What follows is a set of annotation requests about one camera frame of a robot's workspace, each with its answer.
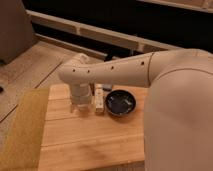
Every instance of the floor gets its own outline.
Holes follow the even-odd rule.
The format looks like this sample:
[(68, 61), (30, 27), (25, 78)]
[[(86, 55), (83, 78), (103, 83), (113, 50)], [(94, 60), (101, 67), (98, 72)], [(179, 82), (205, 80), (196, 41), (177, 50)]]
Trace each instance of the floor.
[[(34, 88), (47, 88), (60, 83), (58, 68), (77, 52), (38, 42), (24, 54), (6, 66), (0, 66), (0, 85), (4, 92), (0, 94), (0, 150), (16, 113), (18, 101), (24, 92)], [(102, 62), (91, 58), (91, 63)], [(144, 163), (125, 164), (94, 171), (143, 171)]]

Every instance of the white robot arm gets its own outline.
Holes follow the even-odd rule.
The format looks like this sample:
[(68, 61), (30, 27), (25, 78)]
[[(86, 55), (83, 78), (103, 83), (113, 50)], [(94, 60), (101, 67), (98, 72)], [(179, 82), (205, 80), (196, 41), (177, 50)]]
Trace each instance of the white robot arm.
[(213, 170), (213, 55), (175, 50), (86, 64), (83, 54), (59, 76), (72, 102), (90, 102), (88, 83), (150, 87), (145, 102), (146, 171)]

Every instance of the wooden board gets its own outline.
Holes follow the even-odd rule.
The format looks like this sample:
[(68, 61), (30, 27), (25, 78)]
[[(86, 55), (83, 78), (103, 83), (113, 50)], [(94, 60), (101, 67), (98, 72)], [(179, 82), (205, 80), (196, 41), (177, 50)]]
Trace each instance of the wooden board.
[(135, 110), (123, 118), (71, 110), (65, 84), (50, 89), (39, 170), (89, 170), (144, 160), (143, 106), (147, 90), (116, 86), (131, 92)]

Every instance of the wooden table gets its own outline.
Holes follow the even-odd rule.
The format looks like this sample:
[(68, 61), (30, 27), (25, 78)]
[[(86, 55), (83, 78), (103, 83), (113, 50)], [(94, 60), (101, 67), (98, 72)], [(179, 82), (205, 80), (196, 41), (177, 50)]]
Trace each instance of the wooden table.
[(131, 92), (137, 101), (126, 117), (107, 112), (96, 115), (93, 108), (71, 110), (69, 88), (50, 88), (41, 145), (39, 170), (89, 170), (144, 160), (143, 106), (147, 90), (115, 86)]

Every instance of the black bowl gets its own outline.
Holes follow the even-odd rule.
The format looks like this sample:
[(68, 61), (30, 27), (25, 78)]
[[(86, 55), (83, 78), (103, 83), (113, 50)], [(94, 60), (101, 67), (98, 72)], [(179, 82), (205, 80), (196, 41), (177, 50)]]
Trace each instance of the black bowl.
[(125, 90), (114, 90), (105, 99), (107, 110), (114, 116), (124, 116), (134, 110), (134, 96)]

